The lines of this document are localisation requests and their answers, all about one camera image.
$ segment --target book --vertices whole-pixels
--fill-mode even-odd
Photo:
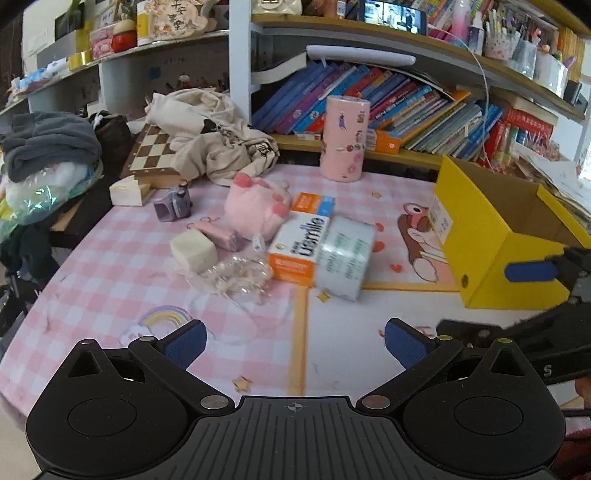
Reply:
[[[446,124],[442,129],[438,130],[431,136],[423,151],[435,153],[437,149],[441,147],[447,140],[449,140],[449,138],[452,137],[456,132],[458,132],[459,129],[464,128],[470,119],[473,118],[478,112],[480,112],[480,108],[474,104],[464,109],[460,115],[455,116],[451,122]]]
[[[428,92],[424,92],[422,95],[412,98],[410,97],[407,100],[407,104],[403,107],[398,113],[396,113],[392,118],[389,119],[388,125],[383,127],[383,130],[392,131],[394,130],[400,123],[405,122],[408,118],[415,115],[425,104],[426,96]]]
[[[552,125],[524,112],[523,110],[517,110],[513,107],[506,109],[506,114],[503,117],[503,120],[510,125],[514,125],[548,139],[552,136],[554,130]]]
[[[526,100],[521,95],[518,95],[515,92],[510,90],[505,90],[499,87],[491,87],[491,103],[498,105],[500,107],[506,108],[507,106],[511,106],[516,110],[521,110],[525,113],[528,113],[547,124],[552,125],[555,127],[558,125],[558,117],[549,112],[545,108],[542,108],[536,105],[534,102],[530,100]]]
[[[400,116],[396,117],[390,123],[390,127],[388,130],[394,133],[400,125],[404,124],[409,119],[412,119],[416,114],[420,113],[422,110],[427,109],[432,103],[439,99],[439,95],[437,92],[431,90],[427,92],[422,98],[417,99],[416,103],[413,104],[406,112],[402,113]]]
[[[278,92],[271,97],[270,100],[253,116],[252,121],[254,126],[258,130],[264,130],[279,114],[282,108],[284,108],[290,101],[297,97],[297,95],[305,88],[311,81],[311,74],[321,66],[320,63],[310,60],[308,66],[304,70],[300,70],[294,76],[292,76]]]
[[[307,67],[308,55],[305,51],[296,56],[271,66],[268,69],[252,72],[251,83],[253,85],[266,85],[286,79],[289,75],[304,70]]]
[[[396,135],[398,138],[404,138],[416,128],[419,128],[421,124],[429,119],[432,115],[436,114],[441,108],[445,107],[449,103],[449,100],[443,98],[435,98],[428,107],[424,108],[418,115],[407,120],[404,124],[398,127],[399,133]]]
[[[400,99],[400,97],[406,95],[409,92],[412,92],[413,90],[417,89],[417,84],[414,82],[411,82],[410,79],[406,79],[404,80],[396,90],[394,90],[393,92],[391,92],[391,94],[382,102],[380,102],[379,104],[377,104],[376,106],[374,106],[370,111],[369,111],[369,119],[370,120],[374,120],[375,117],[382,113],[384,110],[386,110],[386,108],[388,108],[390,105],[396,103],[397,100]]]
[[[382,74],[382,70],[377,67],[373,67],[367,75],[360,78],[355,85],[351,86],[344,95],[349,97],[359,97],[361,90],[363,90],[367,85],[372,83],[376,78],[378,78]]]
[[[484,102],[481,103],[480,108],[482,113],[484,114],[485,105]],[[496,125],[496,123],[501,119],[504,114],[504,110],[500,107],[495,105],[489,105],[488,115],[486,120],[481,122],[479,128],[475,129],[474,132],[468,138],[468,144],[466,148],[462,151],[459,158],[467,160],[474,156],[477,150],[483,143],[483,140],[492,130],[492,128]]]
[[[397,73],[386,80],[382,86],[377,88],[371,95],[369,95],[366,100],[370,103],[370,105],[375,106],[377,103],[380,103],[384,100],[390,93],[395,91],[405,80],[408,80],[404,75],[401,73]]]
[[[457,132],[437,150],[437,154],[450,155],[452,152],[456,152],[459,147],[463,147],[463,144],[467,142],[468,135],[480,125],[481,121],[482,111],[479,110],[474,117],[470,118],[466,124],[461,125]]]
[[[341,75],[337,81],[327,89],[322,95],[324,98],[306,115],[293,129],[296,133],[303,133],[307,131],[321,131],[324,128],[324,114],[326,113],[326,97],[331,95],[342,95],[351,86],[359,81],[362,77],[369,73],[369,68],[365,65],[359,67],[351,67],[348,71]]]
[[[420,87],[418,90],[410,94],[408,98],[404,99],[404,101],[402,101],[398,106],[392,108],[388,113],[386,113],[386,115],[384,115],[381,120],[375,120],[370,128],[376,128],[378,130],[386,129],[386,127],[399,113],[404,112],[407,108],[415,104],[422,96],[430,91],[431,87],[429,85]]]
[[[449,122],[455,115],[462,111],[466,107],[465,102],[459,102],[457,105],[452,107],[446,114],[441,116],[437,121],[433,122],[430,127],[415,135],[408,143],[407,147],[409,150],[419,150],[420,145],[424,143],[429,136],[434,133],[437,129],[443,127],[446,122]]]
[[[309,63],[310,66],[315,65],[316,62],[311,61]],[[262,124],[261,121],[262,119],[267,116],[269,114],[269,112],[271,111],[271,109],[281,100],[285,97],[285,95],[287,95],[290,91],[292,91],[294,89],[294,87],[296,86],[296,84],[300,81],[300,79],[306,75],[305,70],[300,70],[299,72],[297,72],[296,74],[292,75],[289,79],[287,79],[287,81],[279,88],[279,90],[277,90],[272,96],[271,98],[269,98],[265,104],[259,108],[255,113],[253,113],[252,115],[252,124],[254,125],[254,127],[256,127],[257,129],[261,129]]]
[[[336,63],[332,63],[328,65],[329,75],[320,82],[318,87],[316,87],[309,95],[307,95],[299,105],[295,107],[295,109],[286,116],[282,122],[277,125],[275,131],[281,135],[288,135],[297,122],[308,113],[312,111],[312,109],[318,104],[319,97],[326,91],[330,85],[332,85],[336,79],[338,79],[343,74],[343,69],[345,67],[339,67]]]
[[[485,103],[484,102],[477,102],[477,104],[480,106],[480,109],[482,110],[482,115],[484,115],[484,111],[485,111]],[[496,105],[489,105],[488,107],[488,114],[486,117],[486,122],[485,122],[485,134],[482,134],[482,129],[480,129],[479,131],[476,131],[474,133],[474,135],[472,135],[470,137],[470,142],[473,143],[482,143],[482,138],[489,132],[491,131],[492,127],[495,125],[495,123],[497,123],[501,117],[503,116],[503,114],[505,113],[505,111],[500,108],[497,107]]]
[[[370,128],[377,128],[377,126],[382,122],[384,118],[395,108],[399,107],[400,104],[407,101],[412,95],[414,95],[418,91],[419,87],[416,83],[411,82],[408,87],[404,88],[404,91],[396,94],[395,98],[387,100],[388,104],[384,109],[378,112],[375,115],[375,118],[372,122],[370,122]]]
[[[484,151],[489,159],[492,159],[493,154],[500,150],[506,127],[505,122],[499,121],[492,128],[491,136],[484,145]]]
[[[311,79],[308,79],[308,82],[302,89],[299,89],[296,96],[290,99],[289,102],[283,107],[277,116],[267,125],[266,129],[263,130],[265,133],[272,133],[277,125],[279,125],[282,120],[288,116],[299,103],[301,102],[302,98],[305,98],[307,95],[310,94],[318,85],[330,74],[330,69],[328,66],[324,66],[321,63],[319,67],[312,72],[310,72]]]
[[[394,74],[390,70],[386,70],[383,72],[378,78],[376,78],[372,83],[367,85],[361,92],[359,93],[358,97],[365,98],[371,95],[374,91],[376,91],[381,85],[383,85],[390,77]]]
[[[513,143],[515,143],[517,141],[518,134],[519,134],[518,127],[511,127],[509,129],[509,138],[508,138],[507,148],[505,149],[505,153],[508,153],[508,154],[511,153],[511,147],[513,146]]]

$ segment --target smartphone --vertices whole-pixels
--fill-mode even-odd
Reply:
[[[427,15],[415,8],[394,5],[395,0],[362,0],[359,19],[409,33],[427,35]]]

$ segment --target plastic bag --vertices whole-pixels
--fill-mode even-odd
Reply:
[[[99,160],[96,170],[88,166],[66,169],[46,167],[25,181],[7,185],[7,197],[0,202],[0,243],[18,225],[30,225],[47,218],[69,199],[88,190],[103,174]]]

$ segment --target beige hoodie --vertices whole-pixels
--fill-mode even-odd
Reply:
[[[273,137],[250,127],[224,93],[203,89],[155,93],[146,114],[146,123],[170,136],[170,148],[176,153],[171,166],[187,180],[207,175],[218,185],[230,186],[236,173],[260,176],[279,158]]]

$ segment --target chessboard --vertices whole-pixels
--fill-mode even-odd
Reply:
[[[155,189],[168,189],[183,179],[171,167],[175,153],[170,150],[168,134],[155,125],[144,125],[127,157],[121,178],[135,175]]]

